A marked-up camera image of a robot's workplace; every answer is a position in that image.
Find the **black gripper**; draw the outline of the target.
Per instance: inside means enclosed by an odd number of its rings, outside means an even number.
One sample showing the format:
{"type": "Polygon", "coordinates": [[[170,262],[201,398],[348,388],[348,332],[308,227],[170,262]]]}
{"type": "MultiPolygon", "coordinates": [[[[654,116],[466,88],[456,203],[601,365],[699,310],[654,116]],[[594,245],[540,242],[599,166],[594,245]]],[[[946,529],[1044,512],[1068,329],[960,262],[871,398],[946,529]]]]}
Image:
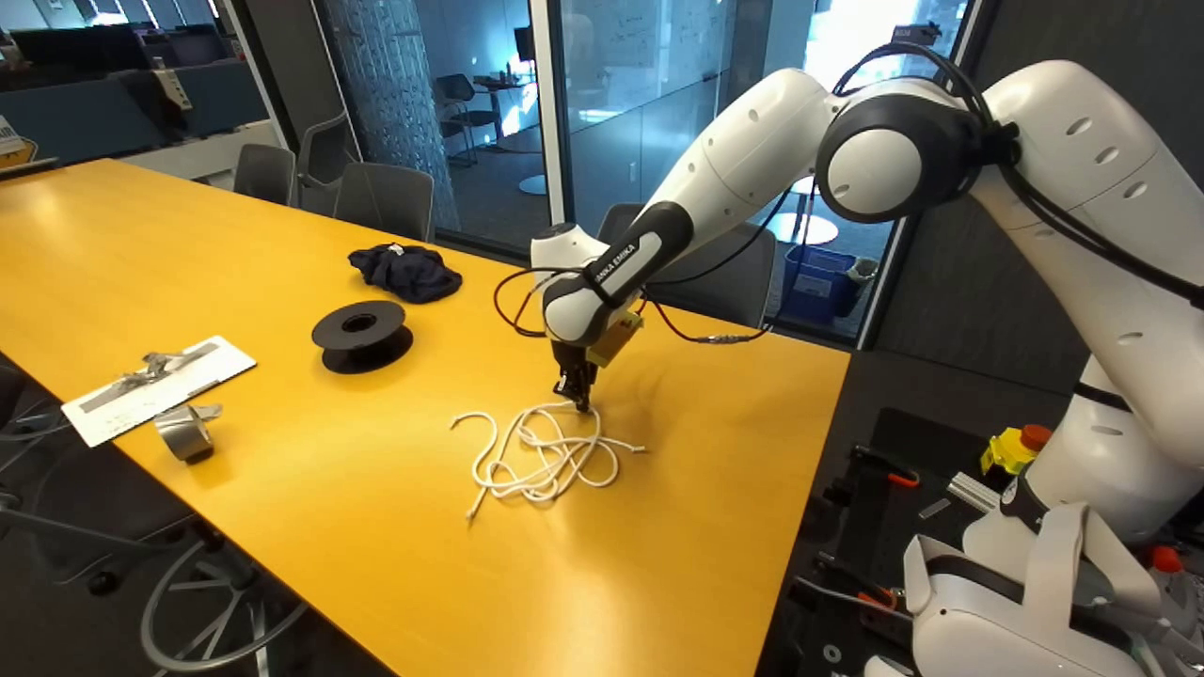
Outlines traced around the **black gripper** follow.
{"type": "Polygon", "coordinates": [[[574,341],[559,341],[552,356],[562,370],[559,396],[566,396],[581,415],[587,415],[594,405],[592,385],[599,376],[599,365],[587,356],[587,345],[574,345],[574,341]]]}

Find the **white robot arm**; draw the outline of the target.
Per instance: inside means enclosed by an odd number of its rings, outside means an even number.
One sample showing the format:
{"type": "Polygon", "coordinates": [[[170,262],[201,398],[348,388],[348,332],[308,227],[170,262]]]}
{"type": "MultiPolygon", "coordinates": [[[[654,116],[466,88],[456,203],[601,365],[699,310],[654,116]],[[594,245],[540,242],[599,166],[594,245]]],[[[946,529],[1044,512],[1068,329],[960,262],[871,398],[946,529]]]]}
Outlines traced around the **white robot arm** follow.
{"type": "Polygon", "coordinates": [[[796,181],[852,221],[974,201],[1064,310],[1088,365],[1004,507],[1088,505],[1118,539],[1159,535],[1204,475],[1204,193],[1159,133],[1073,60],[965,78],[821,83],[781,67],[728,104],[635,212],[541,295],[574,403],[620,311],[672,262],[747,227],[796,181]]]}

